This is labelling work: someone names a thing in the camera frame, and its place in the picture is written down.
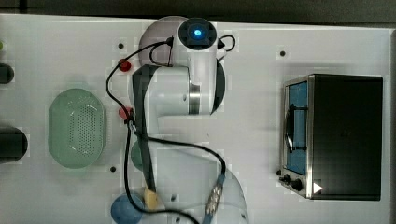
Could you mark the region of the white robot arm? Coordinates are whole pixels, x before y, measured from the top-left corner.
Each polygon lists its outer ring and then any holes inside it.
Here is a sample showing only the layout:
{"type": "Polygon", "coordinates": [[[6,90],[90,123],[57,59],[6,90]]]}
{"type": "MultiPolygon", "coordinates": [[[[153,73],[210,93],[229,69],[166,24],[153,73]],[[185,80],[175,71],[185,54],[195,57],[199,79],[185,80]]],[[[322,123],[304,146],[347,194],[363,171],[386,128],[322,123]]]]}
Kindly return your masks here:
{"type": "Polygon", "coordinates": [[[244,193],[219,153],[194,143],[165,139],[159,120],[210,116],[221,105],[225,52],[216,26],[202,18],[170,16],[152,23],[130,82],[134,134],[149,192],[163,203],[150,208],[176,224],[249,224],[244,193]]]}

